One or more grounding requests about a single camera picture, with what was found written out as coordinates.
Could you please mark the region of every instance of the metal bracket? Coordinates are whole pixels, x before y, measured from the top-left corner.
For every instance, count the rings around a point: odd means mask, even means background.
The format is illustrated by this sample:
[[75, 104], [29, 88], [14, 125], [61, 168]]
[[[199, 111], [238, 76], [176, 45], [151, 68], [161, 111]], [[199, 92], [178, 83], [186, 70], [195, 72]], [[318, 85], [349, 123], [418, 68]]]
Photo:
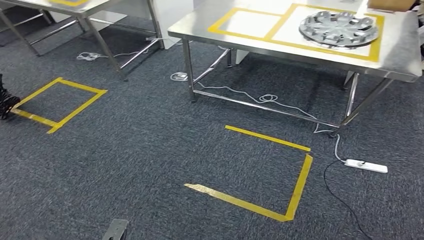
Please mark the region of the metal bracket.
[[127, 220], [113, 219], [102, 240], [125, 240], [128, 223]]

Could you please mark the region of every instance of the black object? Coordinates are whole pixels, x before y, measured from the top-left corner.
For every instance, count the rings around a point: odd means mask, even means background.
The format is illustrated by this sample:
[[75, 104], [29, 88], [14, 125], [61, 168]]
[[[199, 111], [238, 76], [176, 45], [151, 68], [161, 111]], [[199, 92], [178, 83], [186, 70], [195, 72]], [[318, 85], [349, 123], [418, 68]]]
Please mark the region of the black object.
[[19, 97], [12, 96], [12, 94], [3, 87], [3, 74], [0, 74], [0, 119], [7, 119], [9, 112], [20, 101], [21, 99]]

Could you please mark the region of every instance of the yellow tape square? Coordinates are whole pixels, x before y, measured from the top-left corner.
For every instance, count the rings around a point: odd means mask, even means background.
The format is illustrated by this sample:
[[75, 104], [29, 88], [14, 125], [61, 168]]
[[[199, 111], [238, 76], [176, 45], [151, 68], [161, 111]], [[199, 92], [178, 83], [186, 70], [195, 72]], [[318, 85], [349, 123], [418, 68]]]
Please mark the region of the yellow tape square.
[[[298, 145], [296, 143], [288, 142], [288, 141], [278, 139], [278, 138], [275, 138], [275, 137], [266, 136], [266, 135], [263, 135], [263, 134], [260, 134], [260, 133], [248, 131], [248, 130], [241, 129], [241, 128], [238, 128], [238, 127], [226, 125], [225, 128], [228, 129], [228, 130], [231, 130], [231, 131], [239, 132], [241, 134], [246, 134], [246, 135], [250, 135], [250, 136], [253, 136], [253, 137], [257, 137], [257, 138], [269, 140], [269, 141], [272, 141], [272, 142], [276, 142], [276, 143], [286, 145], [286, 146], [289, 146], [289, 147], [292, 147], [292, 148], [296, 148], [296, 149], [299, 149], [299, 150], [302, 150], [302, 151], [306, 151], [306, 152], [311, 151], [311, 149], [309, 147]], [[186, 183], [186, 184], [184, 184], [184, 186], [191, 188], [193, 190], [196, 190], [198, 192], [208, 194], [211, 197], [220, 199], [220, 200], [225, 201], [227, 203], [230, 203], [230, 204], [239, 206], [241, 208], [247, 209], [247, 210], [252, 211], [254, 213], [261, 214], [261, 215], [266, 216], [268, 218], [272, 218], [272, 219], [275, 219], [275, 220], [280, 221], [280, 222], [287, 222], [287, 221], [292, 221], [295, 218], [295, 213], [296, 213], [296, 210], [299, 206], [299, 202], [300, 202], [301, 197], [302, 197], [302, 192], [303, 192], [303, 189], [305, 187], [306, 179], [308, 178], [309, 171], [311, 169], [312, 161], [313, 161], [312, 156], [309, 155], [308, 153], [306, 153], [304, 161], [303, 161], [302, 168], [301, 168], [299, 176], [297, 178], [296, 185], [294, 186], [294, 190], [293, 190], [293, 193], [291, 195], [291, 198], [290, 198], [290, 201], [288, 203], [287, 210], [286, 210], [285, 214], [281, 214], [281, 213], [266, 209], [264, 207], [255, 205], [253, 203], [247, 202], [245, 200], [238, 199], [236, 197], [233, 197], [231, 195], [225, 194], [223, 192], [217, 191], [215, 189], [209, 188], [209, 187], [201, 185], [201, 184]]]
[[[281, 40], [273, 39], [273, 37], [276, 35], [276, 33], [279, 31], [279, 29], [284, 25], [284, 23], [289, 19], [289, 17], [293, 14], [293, 12], [298, 7], [308, 7], [308, 8], [325, 10], [325, 11], [330, 11], [330, 12], [351, 12], [351, 11], [345, 11], [345, 10], [342, 10], [342, 9], [314, 6], [314, 5], [308, 5], [308, 4], [299, 4], [299, 3], [293, 3], [284, 14], [275, 14], [275, 13], [270, 13], [270, 12], [255, 11], [255, 10], [246, 9], [246, 8], [234, 7], [230, 11], [228, 11], [223, 17], [221, 17], [218, 21], [216, 21], [214, 24], [212, 24], [207, 30], [211, 33], [216, 33], [216, 34], [230, 35], [230, 36], [235, 36], [235, 37], [240, 37], [240, 38], [245, 38], [245, 39], [264, 41], [264, 42], [268, 42], [268, 43], [280, 44], [280, 45], [285, 45], [285, 46], [289, 46], [289, 47], [311, 50], [311, 51], [316, 51], [316, 52], [322, 52], [322, 53], [327, 53], [327, 54], [334, 54], [334, 55], [338, 55], [338, 56], [344, 56], [344, 57], [348, 57], [348, 58], [360, 59], [360, 60], [365, 60], [365, 61], [370, 61], [370, 62], [378, 62], [379, 61], [380, 46], [381, 46], [381, 41], [382, 41], [382, 37], [383, 37], [383, 27], [384, 27], [384, 21], [385, 21], [385, 17], [382, 16], [382, 15], [370, 14], [370, 13], [365, 14], [369, 17], [375, 18], [375, 24], [379, 29], [379, 36], [375, 41], [373, 41], [370, 44], [370, 49], [369, 49], [368, 55], [360, 55], [360, 54], [355, 54], [355, 53], [342, 52], [342, 51], [327, 49], [327, 48], [323, 48], [323, 47], [314, 47], [314, 46], [308, 46], [308, 45], [298, 44], [298, 43], [294, 43], [294, 42], [288, 42], [288, 41], [281, 41]], [[239, 11], [269, 15], [269, 16], [279, 16], [280, 19], [264, 37], [252, 36], [252, 35], [248, 35], [248, 34], [242, 34], [242, 33], [231, 32], [231, 31], [220, 29], [220, 27], [222, 25], [227, 23]]]
[[[55, 122], [55, 121], [49, 120], [47, 118], [44, 118], [42, 116], [38, 116], [38, 115], [35, 115], [35, 114], [32, 114], [32, 113], [18, 109], [19, 106], [21, 106], [21, 105], [25, 104], [26, 102], [28, 102], [29, 100], [35, 98], [37, 95], [41, 94], [42, 92], [46, 91], [48, 88], [50, 88], [51, 86], [53, 86], [54, 84], [57, 84], [57, 83], [68, 85], [70, 87], [81, 89], [81, 90], [84, 90], [84, 91], [92, 92], [92, 93], [95, 93], [95, 95], [92, 98], [90, 98], [88, 101], [83, 103], [81, 106], [79, 106], [77, 109], [75, 109], [73, 112], [71, 112], [69, 115], [65, 116], [59, 122]], [[59, 128], [61, 128], [64, 124], [66, 124], [69, 120], [71, 120], [73, 117], [75, 117], [77, 114], [79, 114], [82, 110], [84, 110], [90, 104], [92, 104], [94, 101], [96, 101], [98, 98], [100, 98], [106, 92], [107, 92], [107, 90], [97, 89], [97, 88], [94, 88], [94, 87], [91, 87], [91, 86], [82, 85], [82, 84], [79, 84], [79, 83], [76, 83], [76, 82], [73, 82], [73, 81], [68, 81], [68, 80], [65, 80], [65, 79], [59, 77], [59, 78], [56, 78], [55, 80], [49, 82], [48, 84], [46, 84], [42, 88], [38, 89], [37, 91], [33, 92], [32, 94], [30, 94], [29, 96], [27, 96], [23, 100], [21, 100], [18, 104], [16, 104], [13, 107], [11, 112], [14, 113], [14, 114], [20, 115], [22, 117], [32, 119], [34, 121], [37, 121], [39, 123], [42, 123], [42, 124], [45, 124], [45, 125], [52, 127], [47, 132], [48, 134], [52, 134], [52, 133], [56, 132]]]

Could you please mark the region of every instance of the table top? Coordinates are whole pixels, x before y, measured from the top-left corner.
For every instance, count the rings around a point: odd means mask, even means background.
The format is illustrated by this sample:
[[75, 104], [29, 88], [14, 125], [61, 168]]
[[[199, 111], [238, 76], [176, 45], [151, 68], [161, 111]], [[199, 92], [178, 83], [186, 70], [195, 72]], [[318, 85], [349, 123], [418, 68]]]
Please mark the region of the table top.
[[89, 17], [123, 0], [0, 0], [28, 8], [42, 9], [75, 17]]
[[[356, 48], [307, 40], [299, 25], [320, 12], [372, 18], [380, 35]], [[358, 73], [415, 82], [422, 75], [415, 12], [367, 8], [361, 0], [207, 0], [168, 29], [172, 37]]]

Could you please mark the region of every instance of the white power strip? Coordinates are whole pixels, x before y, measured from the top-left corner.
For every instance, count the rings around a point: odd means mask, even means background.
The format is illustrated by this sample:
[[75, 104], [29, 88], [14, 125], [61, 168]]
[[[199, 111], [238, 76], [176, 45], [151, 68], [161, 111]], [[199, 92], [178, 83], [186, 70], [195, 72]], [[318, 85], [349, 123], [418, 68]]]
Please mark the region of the white power strip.
[[352, 168], [369, 170], [369, 171], [374, 171], [374, 172], [378, 172], [382, 174], [386, 174], [388, 172], [387, 166], [369, 163], [366, 161], [354, 160], [354, 159], [347, 159], [344, 165], [348, 167], [352, 167]]

